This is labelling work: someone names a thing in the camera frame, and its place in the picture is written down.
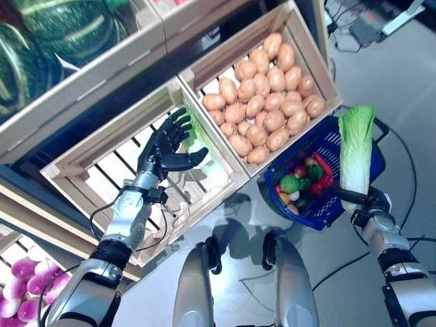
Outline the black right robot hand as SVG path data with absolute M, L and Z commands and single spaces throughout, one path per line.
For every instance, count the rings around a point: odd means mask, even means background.
M 341 200 L 342 207 L 353 216 L 369 219 L 375 215 L 389 215 L 391 203 L 388 196 L 370 186 L 367 194 L 337 187 L 334 192 Z

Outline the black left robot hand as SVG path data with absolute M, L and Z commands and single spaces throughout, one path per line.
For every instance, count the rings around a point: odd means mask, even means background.
M 187 171 L 198 166 L 208 154 L 202 147 L 194 153 L 178 153 L 181 142 L 190 137 L 191 116 L 182 107 L 165 119 L 155 130 L 138 157 L 137 173 L 150 172 L 160 181 L 169 172 Z

